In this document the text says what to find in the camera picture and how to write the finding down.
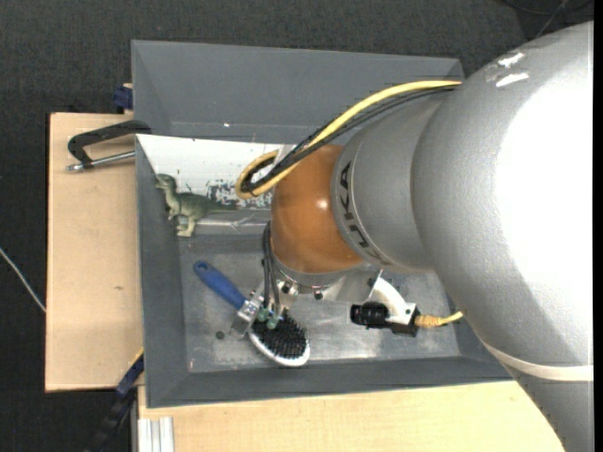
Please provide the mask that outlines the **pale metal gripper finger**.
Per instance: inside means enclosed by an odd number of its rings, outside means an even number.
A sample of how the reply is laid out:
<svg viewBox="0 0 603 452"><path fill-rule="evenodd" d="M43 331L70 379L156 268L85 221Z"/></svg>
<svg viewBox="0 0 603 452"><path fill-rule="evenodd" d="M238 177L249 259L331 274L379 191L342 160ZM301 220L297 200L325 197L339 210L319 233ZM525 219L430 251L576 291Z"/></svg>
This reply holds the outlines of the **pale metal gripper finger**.
<svg viewBox="0 0 603 452"><path fill-rule="evenodd" d="M250 331L260 310L264 305L262 294L251 294L243 299L243 304L237 309L230 333L236 339L243 339Z"/></svg>

